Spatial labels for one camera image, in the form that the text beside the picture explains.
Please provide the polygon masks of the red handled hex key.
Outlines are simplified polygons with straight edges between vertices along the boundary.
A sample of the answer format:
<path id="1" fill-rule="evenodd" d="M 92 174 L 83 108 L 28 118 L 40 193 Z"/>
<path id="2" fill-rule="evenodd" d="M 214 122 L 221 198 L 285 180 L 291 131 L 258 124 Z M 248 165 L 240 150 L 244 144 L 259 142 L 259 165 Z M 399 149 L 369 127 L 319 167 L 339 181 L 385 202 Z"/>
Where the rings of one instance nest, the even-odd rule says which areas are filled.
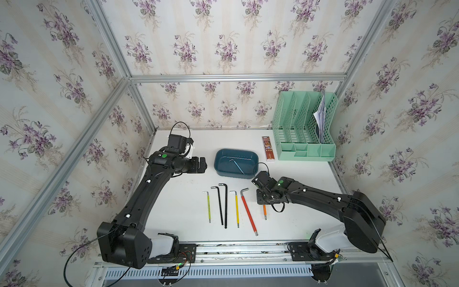
<path id="1" fill-rule="evenodd" d="M 249 222 L 250 222 L 250 224 L 251 224 L 252 230 L 253 230 L 254 234 L 255 234 L 256 236 L 258 236 L 257 227 L 256 227 L 256 225 L 255 225 L 255 222 L 254 222 L 254 220 L 253 220 L 251 211 L 250 211 L 249 206 L 248 206 L 247 201 L 246 201 L 246 197 L 245 197 L 245 195 L 244 195 L 244 193 L 245 193 L 246 191 L 249 191 L 249 189 L 248 189 L 248 188 L 244 188 L 244 189 L 242 189 L 242 190 L 240 191 L 241 199 L 242 199 L 242 201 L 243 201 L 243 205 L 244 205 L 244 207 L 245 207 L 245 211 L 246 211 L 246 213 L 247 213 L 247 216 L 248 216 Z"/>

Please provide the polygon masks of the yellow handled hex key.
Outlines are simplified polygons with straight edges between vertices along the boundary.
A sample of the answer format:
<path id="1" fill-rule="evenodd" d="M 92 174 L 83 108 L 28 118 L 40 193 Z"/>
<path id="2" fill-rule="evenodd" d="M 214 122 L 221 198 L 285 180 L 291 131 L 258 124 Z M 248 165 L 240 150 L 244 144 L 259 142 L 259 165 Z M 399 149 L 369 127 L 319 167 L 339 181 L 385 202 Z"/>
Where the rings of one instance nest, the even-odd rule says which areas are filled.
<path id="1" fill-rule="evenodd" d="M 238 198 L 238 195 L 237 195 L 237 191 L 231 190 L 231 191 L 229 191 L 229 192 L 232 193 L 232 194 L 234 194 L 236 223 L 237 223 L 237 228 L 240 228 L 239 198 Z"/>

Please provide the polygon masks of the long black hex key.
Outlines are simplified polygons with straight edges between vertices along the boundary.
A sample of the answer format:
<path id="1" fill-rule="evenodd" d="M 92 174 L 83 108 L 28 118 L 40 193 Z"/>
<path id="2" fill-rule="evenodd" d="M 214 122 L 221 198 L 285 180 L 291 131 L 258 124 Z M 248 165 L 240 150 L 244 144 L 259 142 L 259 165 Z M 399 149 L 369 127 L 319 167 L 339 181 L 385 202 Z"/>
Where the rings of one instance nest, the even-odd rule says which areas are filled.
<path id="1" fill-rule="evenodd" d="M 228 185 L 225 183 L 220 183 L 220 187 L 225 189 L 225 208 L 224 208 L 224 228 L 228 227 Z"/>

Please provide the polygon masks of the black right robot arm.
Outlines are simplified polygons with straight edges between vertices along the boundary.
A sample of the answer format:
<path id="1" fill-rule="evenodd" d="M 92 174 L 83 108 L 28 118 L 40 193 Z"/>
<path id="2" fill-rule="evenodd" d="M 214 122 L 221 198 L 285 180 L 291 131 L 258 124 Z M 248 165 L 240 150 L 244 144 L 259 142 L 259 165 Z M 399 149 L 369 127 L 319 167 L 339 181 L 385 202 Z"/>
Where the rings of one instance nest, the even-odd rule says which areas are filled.
<path id="1" fill-rule="evenodd" d="M 343 223 L 344 235 L 357 249 L 371 254 L 378 251 L 386 219 L 367 195 L 331 193 L 288 177 L 276 180 L 266 171 L 259 172 L 252 183 L 258 204 L 292 203 L 318 210 Z"/>

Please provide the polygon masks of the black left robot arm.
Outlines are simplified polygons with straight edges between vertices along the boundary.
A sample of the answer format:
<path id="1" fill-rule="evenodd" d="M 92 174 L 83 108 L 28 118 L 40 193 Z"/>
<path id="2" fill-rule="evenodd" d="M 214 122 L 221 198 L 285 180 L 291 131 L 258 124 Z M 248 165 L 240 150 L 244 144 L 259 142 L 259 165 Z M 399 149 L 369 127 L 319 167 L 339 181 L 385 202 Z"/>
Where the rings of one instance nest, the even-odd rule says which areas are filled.
<path id="1" fill-rule="evenodd" d="M 102 260 L 141 269 L 150 259 L 171 253 L 156 251 L 152 240 L 144 234 L 151 209 L 174 174 L 204 173 L 207 167 L 204 157 L 188 159 L 169 151 L 151 154 L 134 194 L 111 222 L 101 223 L 97 230 Z"/>

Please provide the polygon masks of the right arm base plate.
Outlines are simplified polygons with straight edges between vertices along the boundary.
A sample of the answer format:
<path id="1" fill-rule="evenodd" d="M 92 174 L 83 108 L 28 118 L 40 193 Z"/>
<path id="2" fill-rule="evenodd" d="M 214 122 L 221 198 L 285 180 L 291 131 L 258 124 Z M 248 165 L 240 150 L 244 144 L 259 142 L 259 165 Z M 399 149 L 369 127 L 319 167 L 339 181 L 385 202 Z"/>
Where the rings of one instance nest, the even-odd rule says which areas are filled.
<path id="1" fill-rule="evenodd" d="M 310 245 L 308 242 L 290 242 L 287 249 L 293 261 L 325 261 L 333 262 L 340 254 L 341 250 L 336 249 L 332 252 L 325 252 L 315 243 Z"/>

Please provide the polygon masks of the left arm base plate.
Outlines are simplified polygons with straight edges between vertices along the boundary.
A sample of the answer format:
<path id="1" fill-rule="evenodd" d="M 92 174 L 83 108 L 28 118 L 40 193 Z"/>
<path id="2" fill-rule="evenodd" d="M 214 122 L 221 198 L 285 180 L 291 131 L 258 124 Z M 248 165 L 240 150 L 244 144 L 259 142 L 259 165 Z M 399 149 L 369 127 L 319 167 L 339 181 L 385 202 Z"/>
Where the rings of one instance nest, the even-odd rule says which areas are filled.
<path id="1" fill-rule="evenodd" d="M 196 244 L 180 243 L 172 248 L 172 251 L 166 255 L 159 255 L 150 258 L 148 264 L 179 264 L 179 263 L 195 263 L 196 260 Z"/>

